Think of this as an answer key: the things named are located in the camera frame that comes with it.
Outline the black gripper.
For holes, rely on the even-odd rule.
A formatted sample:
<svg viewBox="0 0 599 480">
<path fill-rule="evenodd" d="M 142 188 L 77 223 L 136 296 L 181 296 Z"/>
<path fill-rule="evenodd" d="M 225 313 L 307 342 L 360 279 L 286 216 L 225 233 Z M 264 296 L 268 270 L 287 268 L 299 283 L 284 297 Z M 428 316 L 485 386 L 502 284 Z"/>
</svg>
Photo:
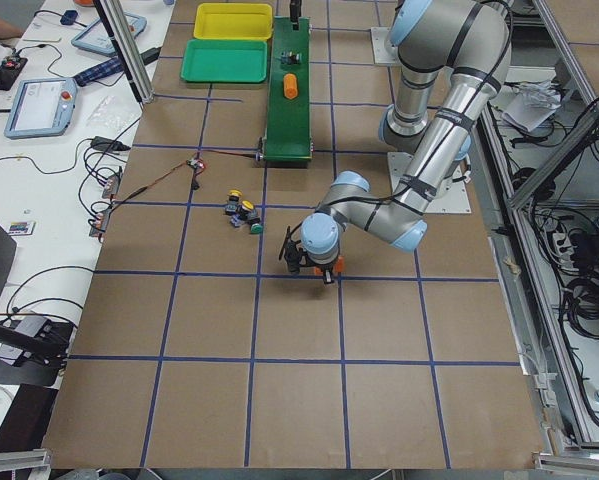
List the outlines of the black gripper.
<svg viewBox="0 0 599 480">
<path fill-rule="evenodd" d="M 316 265 L 324 265 L 318 264 L 314 260 L 312 260 L 308 256 L 308 252 L 304 250 L 300 244 L 300 240 L 294 240 L 292 235 L 299 228 L 299 225 L 291 228 L 287 227 L 284 240 L 282 242 L 282 246 L 279 252 L 278 259 L 284 260 L 286 262 L 288 272 L 293 276 L 298 276 L 302 270 L 311 269 L 313 274 L 315 274 L 313 267 Z M 332 269 L 323 269 L 322 270 L 322 279 L 325 285 L 330 285 L 334 283 L 334 273 Z"/>
</svg>

